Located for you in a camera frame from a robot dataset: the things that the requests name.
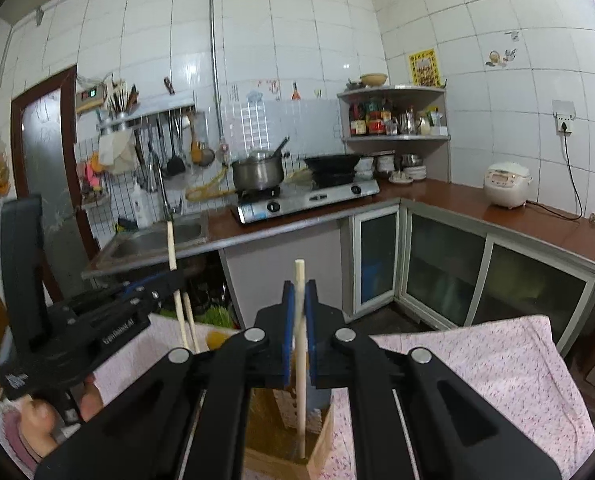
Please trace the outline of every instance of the wooden bowl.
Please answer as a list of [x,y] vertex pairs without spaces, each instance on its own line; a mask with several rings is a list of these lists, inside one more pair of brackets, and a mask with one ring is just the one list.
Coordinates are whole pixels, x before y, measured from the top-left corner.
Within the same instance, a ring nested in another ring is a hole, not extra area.
[[388,75],[386,74],[364,74],[360,76],[360,81],[366,86],[382,86],[386,83]]

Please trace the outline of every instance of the tiled wall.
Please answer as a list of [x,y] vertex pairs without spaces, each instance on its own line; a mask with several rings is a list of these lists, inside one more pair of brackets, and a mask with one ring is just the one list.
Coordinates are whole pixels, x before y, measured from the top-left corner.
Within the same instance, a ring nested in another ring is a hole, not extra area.
[[[410,81],[408,54],[436,49],[449,80],[454,182],[482,187],[488,165],[513,160],[530,169],[533,200],[576,211],[551,104],[572,101],[578,117],[567,142],[573,177],[586,216],[595,213],[594,0],[373,3],[391,81]],[[516,40],[510,32],[518,33]],[[505,66],[491,61],[492,51],[504,56],[507,50],[515,52]]]
[[[77,62],[79,75],[114,72],[135,84],[143,100],[166,94],[162,80],[169,76],[177,92],[194,92],[207,111],[215,147],[208,0],[53,0],[43,8],[39,27],[34,13],[14,25],[0,89],[2,138],[9,138],[11,98]],[[215,0],[215,17],[222,113],[233,151],[247,139],[272,146],[285,134],[292,136],[293,155],[342,151],[337,92],[349,77],[386,71],[372,0]],[[9,29],[0,20],[0,59]],[[273,103],[290,100],[294,82],[303,100]],[[262,94],[263,105],[248,104],[251,91]],[[251,120],[260,108],[264,128]],[[78,120],[78,152],[94,143],[95,123],[93,113]],[[189,183],[206,183],[217,169],[213,164]]]

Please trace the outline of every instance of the dish soap bottle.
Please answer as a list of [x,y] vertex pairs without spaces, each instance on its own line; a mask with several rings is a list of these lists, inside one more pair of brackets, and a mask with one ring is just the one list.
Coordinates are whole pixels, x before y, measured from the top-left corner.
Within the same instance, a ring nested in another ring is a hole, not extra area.
[[151,226],[154,220],[149,204],[149,194],[137,182],[131,192],[131,203],[133,205],[133,212],[135,212],[137,226],[140,229]]

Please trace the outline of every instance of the cabinet door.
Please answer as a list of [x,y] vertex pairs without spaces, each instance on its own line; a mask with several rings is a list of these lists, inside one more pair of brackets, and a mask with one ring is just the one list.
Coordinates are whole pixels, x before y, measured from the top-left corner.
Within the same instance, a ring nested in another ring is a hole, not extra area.
[[395,296],[399,224],[398,205],[353,217],[355,314]]
[[438,328],[465,324],[485,238],[417,214],[409,216],[409,225],[411,248],[402,285],[404,298]]
[[489,236],[484,288],[473,323],[545,314],[562,350],[587,306],[595,275],[548,255]]

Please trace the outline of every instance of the rice cooker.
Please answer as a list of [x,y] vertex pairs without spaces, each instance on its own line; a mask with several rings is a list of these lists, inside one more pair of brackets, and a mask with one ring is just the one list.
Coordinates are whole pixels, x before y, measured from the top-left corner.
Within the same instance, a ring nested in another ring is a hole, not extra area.
[[512,209],[526,203],[532,180],[529,168],[516,162],[500,162],[486,170],[484,192],[494,204]]

